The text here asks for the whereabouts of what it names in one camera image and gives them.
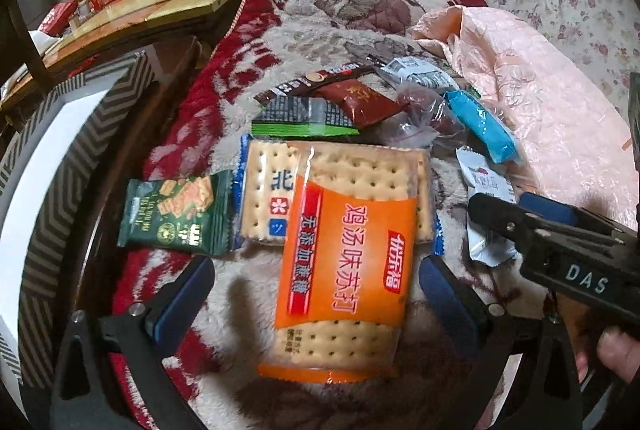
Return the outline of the right hand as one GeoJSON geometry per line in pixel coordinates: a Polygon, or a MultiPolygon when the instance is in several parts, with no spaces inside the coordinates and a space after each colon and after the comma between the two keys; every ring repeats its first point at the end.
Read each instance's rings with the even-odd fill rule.
{"type": "Polygon", "coordinates": [[[578,332],[575,362],[580,381],[588,375],[590,366],[599,361],[626,384],[631,384],[640,364],[640,343],[620,328],[606,328],[599,339],[578,332]]]}

